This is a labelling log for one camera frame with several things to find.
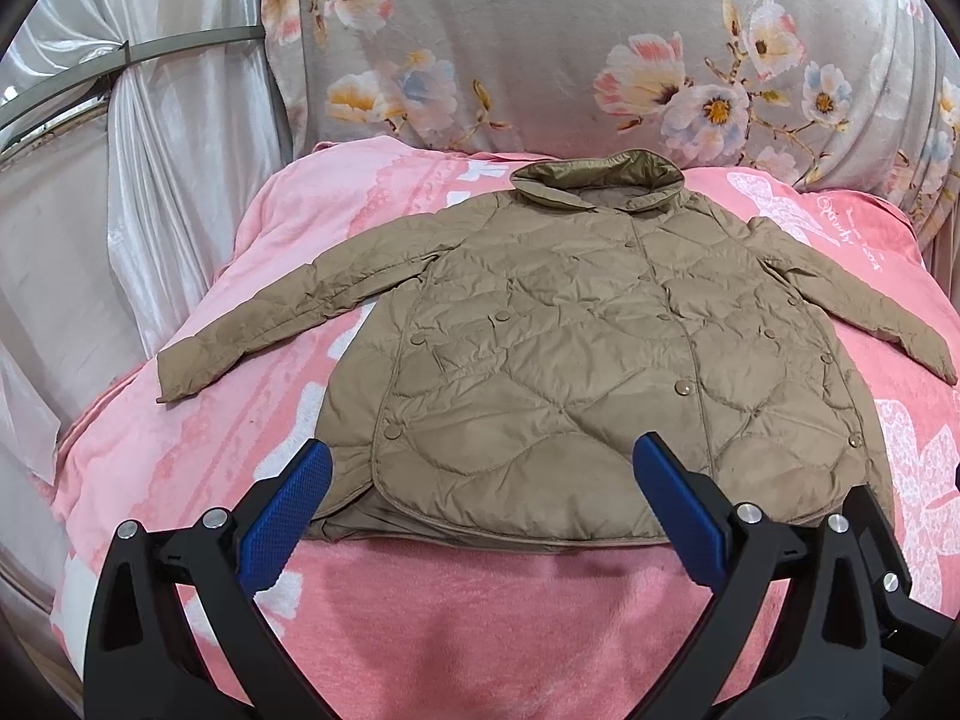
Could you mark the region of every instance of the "floral bedsheet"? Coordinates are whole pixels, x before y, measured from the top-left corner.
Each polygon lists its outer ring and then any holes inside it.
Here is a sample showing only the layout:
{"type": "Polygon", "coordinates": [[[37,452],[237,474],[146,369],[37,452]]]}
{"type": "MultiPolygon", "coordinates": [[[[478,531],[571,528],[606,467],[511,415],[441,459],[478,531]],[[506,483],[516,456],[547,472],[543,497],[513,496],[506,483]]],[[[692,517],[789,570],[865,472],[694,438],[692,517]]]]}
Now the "floral bedsheet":
{"type": "MultiPolygon", "coordinates": [[[[467,158],[378,137],[294,162],[253,201],[232,262],[176,338],[350,235],[506,188],[510,172],[530,159],[467,158]]],[[[854,191],[797,194],[748,167],[685,176],[741,218],[772,218],[898,300],[942,333],[960,360],[960,319],[923,270],[895,208],[854,191]]],[[[254,355],[174,406],[155,402],[157,365],[147,362],[66,437],[54,508],[74,554],[54,623],[80,674],[97,575],[117,524],[135,517],[151,530],[184,527],[211,506],[232,507],[255,480],[280,472],[313,435],[330,372],[370,309],[254,355]]],[[[960,398],[891,344],[841,323],[837,334],[877,402],[912,595],[953,615],[960,608],[960,493],[953,481],[960,398]]],[[[728,695],[749,683],[782,594],[779,583],[728,695]]],[[[195,591],[182,595],[211,672],[239,695],[195,591]]],[[[303,541],[277,584],[256,596],[296,664],[347,720],[623,717],[708,598],[666,546],[518,555],[387,538],[303,541]]]]}

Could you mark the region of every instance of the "metal screw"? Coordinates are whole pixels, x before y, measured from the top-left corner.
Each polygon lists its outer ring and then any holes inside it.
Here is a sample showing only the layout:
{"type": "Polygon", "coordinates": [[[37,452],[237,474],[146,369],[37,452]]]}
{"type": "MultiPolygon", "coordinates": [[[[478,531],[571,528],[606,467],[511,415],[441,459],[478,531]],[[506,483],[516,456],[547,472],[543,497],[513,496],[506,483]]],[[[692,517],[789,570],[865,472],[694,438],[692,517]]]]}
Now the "metal screw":
{"type": "Polygon", "coordinates": [[[120,538],[133,538],[136,534],[137,524],[133,519],[128,519],[126,522],[121,522],[120,527],[117,528],[117,536],[120,538]]]}
{"type": "Polygon", "coordinates": [[[222,526],[224,522],[227,522],[228,516],[226,509],[210,509],[209,512],[203,515],[203,526],[210,528],[211,531],[215,531],[222,526]]]}
{"type": "Polygon", "coordinates": [[[736,515],[748,525],[755,525],[763,519],[760,507],[752,503],[741,503],[736,507],[736,515]]]}
{"type": "Polygon", "coordinates": [[[831,514],[827,525],[834,533],[846,533],[850,529],[850,521],[843,514],[831,514]]]}

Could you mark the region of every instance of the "quilted down jacket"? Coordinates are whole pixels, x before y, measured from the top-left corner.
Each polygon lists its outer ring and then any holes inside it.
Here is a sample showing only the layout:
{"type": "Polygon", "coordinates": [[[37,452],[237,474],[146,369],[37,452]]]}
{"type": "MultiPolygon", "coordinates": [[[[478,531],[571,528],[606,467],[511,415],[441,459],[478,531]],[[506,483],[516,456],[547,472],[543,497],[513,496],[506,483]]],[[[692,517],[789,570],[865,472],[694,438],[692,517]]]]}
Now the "quilted down jacket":
{"type": "Polygon", "coordinates": [[[893,513],[880,420],[827,314],[955,384],[937,333],[656,154],[534,163],[512,184],[261,290],[160,353],[160,402],[386,293],[330,377],[334,481],[309,536],[657,543],[630,465],[649,430],[776,519],[816,520],[862,483],[893,513]]]}

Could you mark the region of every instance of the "quilted stitching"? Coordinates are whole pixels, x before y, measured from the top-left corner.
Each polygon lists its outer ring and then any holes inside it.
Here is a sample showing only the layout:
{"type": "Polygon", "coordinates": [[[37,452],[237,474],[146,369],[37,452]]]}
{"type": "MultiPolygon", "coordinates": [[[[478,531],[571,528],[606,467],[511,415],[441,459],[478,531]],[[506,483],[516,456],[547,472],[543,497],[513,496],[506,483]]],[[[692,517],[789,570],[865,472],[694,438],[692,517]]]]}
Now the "quilted stitching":
{"type": "MultiPolygon", "coordinates": [[[[433,322],[421,324],[417,317],[413,317],[410,331],[426,331],[436,344],[438,359],[444,365],[453,365],[453,368],[438,370],[435,386],[429,392],[403,396],[403,406],[397,409],[395,417],[404,423],[408,439],[402,443],[409,455],[405,460],[397,461],[394,458],[397,445],[390,443],[387,446],[387,442],[381,442],[381,451],[376,452],[373,458],[374,478],[388,500],[416,517],[439,525],[452,524],[491,536],[507,533],[529,536],[534,540],[538,536],[545,538],[542,533],[536,532],[536,526],[531,527],[529,522],[511,522],[510,514],[504,512],[498,512],[492,519],[479,517],[474,502],[477,498],[486,500],[496,497],[494,488],[498,485],[502,487],[508,477],[538,478],[542,472],[533,469],[542,461],[538,448],[551,440],[568,440],[572,435],[580,435],[603,449],[613,448],[611,444],[616,440],[606,434],[603,420],[584,419],[581,415],[595,415],[603,410],[608,399],[624,391],[630,381],[660,374],[664,379],[662,395],[680,401],[680,396],[672,391],[671,383],[683,378],[697,379],[696,397],[704,401],[704,421],[692,429],[700,433],[700,451],[694,457],[683,459],[698,470],[713,471],[714,466],[719,466],[715,474],[718,478],[723,475],[726,457],[738,442],[769,435],[770,408],[774,405],[776,394],[787,385],[790,372],[795,375],[803,373],[803,383],[795,382],[791,386],[803,386],[814,396],[822,398],[824,374],[810,370],[809,365],[800,362],[794,362],[793,365],[785,362],[781,367],[781,375],[774,380],[760,382],[760,386],[757,386],[754,378],[751,384],[735,392],[733,397],[705,385],[704,380],[696,375],[698,368],[707,367],[709,370],[714,364],[710,359],[700,359],[697,349],[701,343],[710,346],[710,332],[717,330],[722,337],[733,338],[743,346],[747,357],[755,355],[758,350],[765,350],[768,357],[774,355],[782,356],[785,360],[808,361],[822,351],[816,344],[819,330],[815,329],[815,323],[811,322],[802,307],[793,307],[786,302],[789,290],[774,282],[760,260],[743,250],[741,242],[731,240],[712,214],[704,213],[699,208],[673,208],[661,214],[658,220],[648,220],[646,223],[635,223],[630,215],[624,214],[602,214],[600,217],[599,221],[589,220],[587,230],[583,230],[582,226],[577,228],[579,236],[575,253],[544,245],[544,240],[563,240],[571,227],[570,215],[551,218],[535,229],[517,234],[511,234],[509,229],[501,229],[494,218],[488,223],[487,233],[493,231],[496,234],[495,245],[486,247],[480,236],[477,241],[467,239],[458,255],[438,262],[424,287],[424,305],[443,304],[443,322],[434,319],[433,322]],[[710,247],[683,232],[688,229],[685,220],[691,217],[697,220],[694,225],[688,226],[712,230],[715,241],[710,241],[710,247]],[[664,249],[664,242],[660,240],[652,245],[651,241],[653,237],[664,234],[669,235],[675,246],[683,250],[683,256],[680,257],[682,264],[662,257],[654,259],[656,252],[664,249]],[[632,238],[638,245],[627,247],[626,242],[632,238]],[[524,256],[518,258],[515,247],[524,247],[524,256]],[[736,263],[733,273],[725,274],[723,269],[717,269],[712,264],[717,259],[725,262],[733,260],[736,263]],[[624,265],[634,265],[633,278],[625,274],[624,265]],[[616,275],[613,277],[617,287],[615,293],[603,298],[590,293],[594,279],[610,281],[612,274],[616,275]],[[477,276],[496,284],[497,288],[451,299],[448,290],[462,292],[464,282],[472,283],[477,276]],[[538,314],[546,314],[544,309],[556,309],[558,305],[565,304],[558,299],[558,294],[568,285],[565,282],[568,276],[583,286],[584,299],[575,305],[588,316],[565,323],[562,320],[549,322],[546,326],[531,324],[514,331],[513,335],[508,329],[501,337],[498,337],[500,327],[497,322],[488,317],[464,322],[452,322],[450,319],[464,305],[469,306],[477,300],[488,298],[517,312],[512,322],[522,323],[538,314]],[[722,295],[722,299],[713,300],[712,312],[698,316],[700,312],[685,297],[687,293],[707,295],[707,298],[711,293],[716,293],[722,295]],[[662,323],[664,328],[659,330],[660,337],[652,338],[637,325],[637,322],[649,323],[651,316],[657,312],[670,312],[671,306],[677,315],[670,322],[662,323]],[[440,324],[445,326],[443,332],[440,331],[440,324]],[[775,335],[779,333],[779,338],[772,340],[763,335],[764,329],[771,328],[775,335]],[[800,335],[794,337],[792,330],[798,330],[800,335]],[[577,344],[570,344],[568,358],[558,361],[555,375],[549,370],[548,360],[544,360],[547,368],[542,367],[541,362],[534,361],[542,359],[542,348],[551,346],[549,341],[555,338],[569,341],[570,338],[590,333],[596,334],[601,345],[610,345],[607,351],[611,355],[623,354],[621,362],[626,367],[618,370],[613,381],[601,391],[577,397],[578,388],[568,386],[571,361],[589,362],[590,354],[600,354],[596,348],[589,352],[582,349],[578,352],[573,348],[577,344]],[[631,355],[628,346],[634,348],[634,354],[631,355]],[[459,357],[448,360],[446,356],[458,350],[459,357]],[[522,403],[523,413],[546,409],[555,415],[556,423],[547,429],[546,435],[529,432],[514,452],[500,458],[488,455],[488,464],[479,464],[472,469],[469,463],[459,464],[456,453],[451,456],[449,451],[438,451],[437,442],[433,440],[433,424],[436,420],[431,421],[431,416],[424,428],[424,423],[416,415],[433,415],[435,404],[438,403],[448,404],[453,409],[459,408],[458,404],[468,407],[477,389],[494,379],[501,389],[505,386],[504,380],[509,380],[517,387],[517,400],[511,401],[514,408],[502,413],[474,415],[474,419],[505,420],[510,424],[511,416],[516,416],[515,410],[520,408],[517,404],[522,403]],[[726,408],[736,414],[736,418],[724,420],[728,423],[726,430],[717,431],[720,440],[712,435],[712,420],[709,418],[709,413],[717,408],[726,408]],[[431,436],[430,442],[424,440],[424,435],[431,436]],[[411,469],[415,466],[419,470],[413,473],[411,469]],[[531,469],[525,469],[525,466],[531,466],[531,469]],[[429,495],[424,496],[422,479],[426,478],[426,469],[430,469],[433,481],[428,483],[431,488],[429,495]],[[415,490],[405,485],[403,480],[411,476],[421,479],[416,483],[418,486],[415,490]],[[486,490],[478,490],[479,485],[486,490]]],[[[594,365],[592,368],[604,367],[594,365]]],[[[584,373],[584,381],[589,380],[590,371],[584,373]]],[[[827,406],[824,408],[833,413],[827,406]]],[[[389,397],[385,410],[387,413],[392,410],[389,397]]],[[[784,417],[777,416],[776,420],[783,422],[784,417]]],[[[836,443],[837,457],[827,459],[827,466],[838,463],[839,455],[848,453],[850,424],[853,423],[853,429],[856,429],[857,422],[856,413],[848,418],[837,413],[832,423],[815,426],[825,436],[833,437],[836,443]]],[[[625,449],[622,445],[617,446],[616,453],[624,469],[629,469],[629,455],[625,449]]],[[[588,463],[589,457],[585,457],[584,462],[588,463]]],[[[781,447],[776,462],[789,471],[803,469],[806,459],[781,447]]],[[[823,464],[823,458],[814,463],[815,466],[823,464]]],[[[861,481],[863,475],[861,472],[857,481],[861,481]]],[[[544,485],[549,485],[549,480],[544,480],[544,485]]],[[[757,490],[753,498],[762,502],[762,491],[757,490]]],[[[560,494],[558,499],[563,499],[563,495],[560,494]]],[[[822,500],[811,501],[810,504],[805,509],[791,512],[790,518],[807,519],[815,509],[823,507],[822,500]]],[[[637,495],[637,507],[640,509],[644,506],[641,496],[637,495]]],[[[637,527],[638,523],[640,527],[649,528],[649,521],[643,523],[642,517],[630,517],[625,524],[630,528],[637,527]]],[[[593,527],[589,523],[586,530],[593,527]]],[[[571,530],[583,528],[584,523],[578,523],[571,530]]],[[[551,533],[549,536],[564,539],[570,538],[571,533],[551,533]]],[[[619,536],[641,538],[656,536],[656,533],[623,532],[619,536]]]]}

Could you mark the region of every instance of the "bed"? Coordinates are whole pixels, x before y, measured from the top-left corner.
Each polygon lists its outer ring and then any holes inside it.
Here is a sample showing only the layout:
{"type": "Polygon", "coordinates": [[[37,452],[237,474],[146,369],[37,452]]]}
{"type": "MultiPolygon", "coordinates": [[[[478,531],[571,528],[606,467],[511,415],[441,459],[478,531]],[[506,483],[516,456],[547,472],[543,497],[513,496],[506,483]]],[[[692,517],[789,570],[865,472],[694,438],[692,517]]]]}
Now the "bed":
{"type": "MultiPolygon", "coordinates": [[[[83,38],[70,56],[59,54],[69,47],[55,30],[46,42],[53,50],[30,55],[40,64],[19,67],[32,74],[24,83],[100,58],[125,39],[256,21],[256,0],[230,1],[229,14],[198,6],[197,23],[184,15],[190,8],[174,7],[176,18],[146,27],[109,23],[101,34],[89,23],[69,25],[83,38]]],[[[276,120],[262,47],[207,49],[217,57],[212,68],[195,49],[139,70],[123,66],[130,88],[85,98],[92,107],[73,109],[66,124],[14,158],[6,152],[0,166],[0,252],[17,264],[0,274],[0,298],[22,298],[30,278],[47,308],[76,305],[78,295],[95,295],[102,307],[80,327],[73,314],[35,311],[29,300],[0,306],[0,343],[59,427],[54,487],[19,464],[0,464],[0,488],[18,504],[3,507],[0,520],[0,604],[19,615],[18,632],[35,650],[54,658],[62,645],[80,674],[96,573],[116,524],[184,524],[279,469],[312,430],[326,377],[370,308],[257,357],[230,386],[176,409],[152,403],[152,354],[342,238],[505,186],[510,170],[538,154],[634,146],[669,153],[689,168],[692,185],[743,217],[774,218],[936,327],[954,355],[960,348],[960,320],[944,297],[957,304],[960,61],[923,0],[681,0],[683,8],[563,0],[560,9],[542,7],[551,0],[349,1],[261,1],[284,108],[276,120]],[[554,12],[566,16],[550,20],[554,12]],[[533,35],[523,13],[546,26],[533,35]],[[761,35],[779,41],[781,63],[760,55],[761,35]],[[747,117],[742,132],[712,155],[689,127],[668,127],[666,103],[637,98],[630,86],[645,52],[640,78],[664,70],[677,87],[668,103],[749,82],[746,104],[730,100],[747,117]],[[171,94],[179,84],[186,91],[171,94]],[[818,119],[808,110],[820,92],[834,108],[818,119]],[[208,122],[227,137],[217,148],[184,127],[210,98],[227,103],[209,107],[223,114],[208,122]],[[144,119],[152,108],[163,115],[144,119]],[[282,119],[301,159],[274,175],[286,161],[282,119]],[[137,148],[125,151],[125,143],[137,148]],[[150,180],[124,180],[110,172],[117,166],[150,180]],[[76,197],[70,213],[64,196],[76,197]],[[146,260],[127,256],[123,236],[113,234],[123,230],[118,208],[128,229],[172,231],[170,240],[185,236],[189,247],[148,241],[157,245],[142,248],[146,260]],[[151,213],[141,217],[144,209],[151,213]],[[68,254],[83,266],[50,292],[56,258],[68,254]],[[151,257],[168,271],[148,284],[131,281],[151,257]],[[69,322],[74,332],[60,332],[69,322]],[[137,436],[131,420],[144,427],[137,436]]],[[[0,79],[12,77],[8,69],[0,67],[0,79]]],[[[915,597],[956,613],[960,399],[918,380],[875,341],[846,327],[838,333],[877,399],[915,597]]],[[[357,716],[567,717],[591,702],[610,716],[632,706],[706,599],[665,548],[521,558],[373,541],[301,544],[259,603],[304,672],[357,716]],[[346,584],[366,589],[357,608],[337,603],[346,584]],[[517,603],[497,603],[504,594],[517,603]],[[520,640],[549,646],[533,651],[520,640]],[[507,674],[514,676],[504,682],[507,674]]],[[[235,689],[199,604],[185,600],[218,680],[235,689]]],[[[776,600],[728,691],[749,678],[776,600]]]]}
{"type": "MultiPolygon", "coordinates": [[[[230,263],[174,340],[345,237],[504,188],[509,173],[534,157],[423,151],[390,136],[319,149],[258,194],[230,263]]],[[[960,353],[960,317],[925,272],[894,206],[855,191],[798,194],[747,167],[701,167],[686,179],[742,218],[774,218],[896,298],[960,353]]],[[[132,517],[148,529],[182,527],[280,471],[312,435],[328,375],[370,308],[251,358],[175,406],[155,403],[157,370],[147,362],[67,438],[54,510],[73,554],[54,620],[80,673],[85,621],[116,524],[132,517]]],[[[888,344],[843,324],[837,331],[877,402],[914,597],[953,615],[960,610],[958,396],[888,344]]],[[[727,690],[749,680],[781,591],[768,598],[727,690]]],[[[706,600],[664,547],[531,557],[393,539],[301,542],[277,585],[257,599],[298,666],[344,716],[512,718],[582,716],[586,707],[597,716],[625,714],[706,600]]],[[[235,691],[196,597],[184,592],[184,603],[218,683],[235,691]]]]}

